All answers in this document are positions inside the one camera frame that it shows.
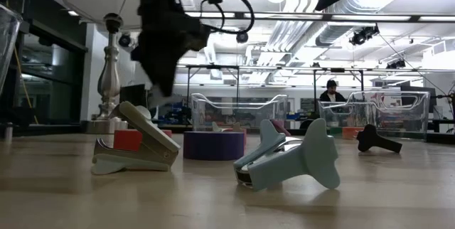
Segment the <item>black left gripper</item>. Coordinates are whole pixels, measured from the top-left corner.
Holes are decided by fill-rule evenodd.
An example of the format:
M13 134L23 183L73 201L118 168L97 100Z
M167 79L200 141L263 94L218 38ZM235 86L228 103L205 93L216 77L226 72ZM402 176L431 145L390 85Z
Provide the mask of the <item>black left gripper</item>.
M150 6L138 8L141 33L131 59L141 66L155 95L171 96L178 60L188 51L206 47L210 27L182 10L169 11Z

